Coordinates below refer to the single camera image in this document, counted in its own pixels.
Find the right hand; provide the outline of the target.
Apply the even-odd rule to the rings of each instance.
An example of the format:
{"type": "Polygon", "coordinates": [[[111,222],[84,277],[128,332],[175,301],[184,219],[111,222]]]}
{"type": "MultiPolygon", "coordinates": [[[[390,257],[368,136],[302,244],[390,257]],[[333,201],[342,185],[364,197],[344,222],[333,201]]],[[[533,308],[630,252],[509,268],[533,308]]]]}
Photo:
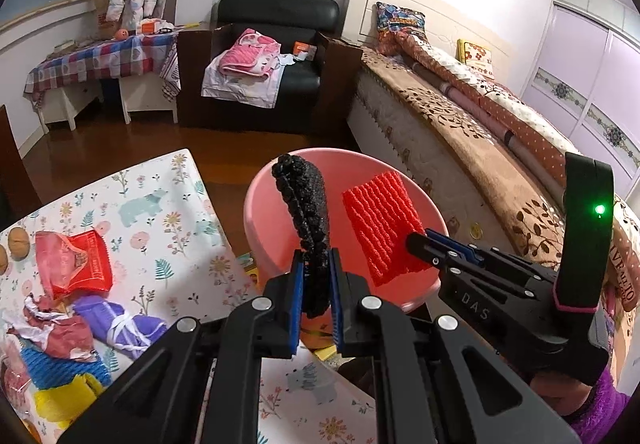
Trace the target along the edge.
{"type": "Polygon", "coordinates": [[[585,404],[592,387],[554,372],[539,372],[529,386],[560,416],[570,416],[585,404]]]}

